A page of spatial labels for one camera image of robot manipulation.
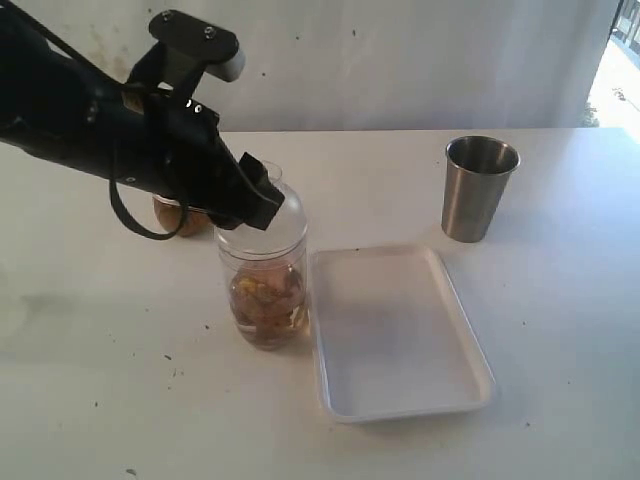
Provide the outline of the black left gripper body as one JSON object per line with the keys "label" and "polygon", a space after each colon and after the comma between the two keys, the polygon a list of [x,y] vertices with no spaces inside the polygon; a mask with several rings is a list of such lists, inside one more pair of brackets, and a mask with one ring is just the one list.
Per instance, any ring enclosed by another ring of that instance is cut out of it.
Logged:
{"label": "black left gripper body", "polygon": [[119,182],[209,213],[210,191],[222,165],[234,159],[218,130],[219,115],[169,92],[123,92]]}

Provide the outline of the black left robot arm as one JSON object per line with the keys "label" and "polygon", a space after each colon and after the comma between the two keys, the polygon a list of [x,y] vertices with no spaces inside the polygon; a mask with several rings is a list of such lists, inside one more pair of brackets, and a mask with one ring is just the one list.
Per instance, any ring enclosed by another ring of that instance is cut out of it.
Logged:
{"label": "black left robot arm", "polygon": [[266,229],[284,196],[266,167],[235,158],[218,114],[194,100],[204,75],[235,81],[244,67],[236,35],[169,9],[149,22],[152,48],[119,82],[16,4],[1,5],[1,140],[109,183],[111,207],[149,239],[126,209],[128,185],[206,214],[220,228]]}

